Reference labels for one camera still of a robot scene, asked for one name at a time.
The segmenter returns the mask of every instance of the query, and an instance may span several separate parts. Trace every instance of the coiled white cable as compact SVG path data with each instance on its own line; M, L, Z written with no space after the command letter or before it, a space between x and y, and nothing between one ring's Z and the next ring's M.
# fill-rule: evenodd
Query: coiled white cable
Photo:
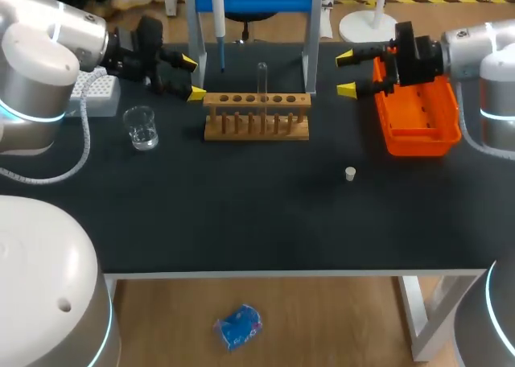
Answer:
M89 150L91 148L91 136L89 134L88 113L86 112L86 97L88 95L89 87L91 87L95 80L105 75L107 75L107 71L105 69L98 69L95 72L93 72L84 83L82 91L80 92L80 120L82 122L82 130L84 132L84 149L82 151L82 156L80 157L79 162L77 162L77 164L72 169L65 172L64 174L46 179L27 178L26 176L18 175L12 171L6 170L5 168L0 168L0 175L6 176L9 179L15 180L17 182L22 182L24 184L55 184L75 175L88 160Z
M464 98L461 93L461 83L459 81L456 83L455 88L456 100L458 101L459 108L459 128L461 129L461 134L468 142L468 144L470 144L472 147L474 147L479 152L482 152L483 154L488 154L502 159L515 160L514 152L498 150L496 148L491 148L488 146L481 146L474 139L472 139L472 136L470 136L470 134L468 133L467 125L465 124Z

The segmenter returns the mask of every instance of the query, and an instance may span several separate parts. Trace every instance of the table frame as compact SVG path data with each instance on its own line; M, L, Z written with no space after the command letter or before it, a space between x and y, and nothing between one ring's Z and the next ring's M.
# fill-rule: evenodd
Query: table frame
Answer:
M459 302L485 270L262 270L221 272L171 272L106 274L111 298L118 280L172 278L259 278L259 277L397 277L410 330L414 361L431 361L451 338ZM424 302L418 277L442 276L432 296Z

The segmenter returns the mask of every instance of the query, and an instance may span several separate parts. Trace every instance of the small glass beaker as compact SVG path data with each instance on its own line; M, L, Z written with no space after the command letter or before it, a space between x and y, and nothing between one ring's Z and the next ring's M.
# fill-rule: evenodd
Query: small glass beaker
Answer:
M150 107L137 105L128 109L123 114L123 123L136 150L148 151L158 145L154 111Z

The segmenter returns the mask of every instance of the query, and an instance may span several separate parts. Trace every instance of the wooden floor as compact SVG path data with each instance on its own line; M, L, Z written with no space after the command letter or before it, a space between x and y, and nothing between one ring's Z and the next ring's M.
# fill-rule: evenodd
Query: wooden floor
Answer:
M338 22L363 6L336 6ZM134 28L142 14L165 24L167 42L186 42L185 6L168 19L163 5L118 14L110 25ZM388 5L398 21L411 20L417 34L439 38L442 31L515 18L514 5ZM251 27L251 39L303 40L302 14L278 14ZM203 17L213 41L212 19ZM227 23L227 40L241 37L241 24ZM435 278L424 279L426 295ZM216 319L247 303L262 314L254 340L228 353L213 333ZM130 281L120 283L116 308L122 330L122 367L407 367L411 361L398 284L392 278L269 278ZM451 346L428 367L455 367Z
M393 278L256 278L124 282L116 308L121 367L408 367ZM242 303L263 329L233 353L212 330ZM427 367L455 367L448 345Z

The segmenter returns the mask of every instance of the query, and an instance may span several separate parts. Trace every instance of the test tube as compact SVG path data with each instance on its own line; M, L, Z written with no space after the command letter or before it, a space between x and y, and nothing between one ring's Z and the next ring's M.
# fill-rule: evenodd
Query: test tube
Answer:
M262 103L259 107L257 114L261 116L262 113L266 116L266 90L268 89L268 66L266 63L259 63L257 65L257 99Z

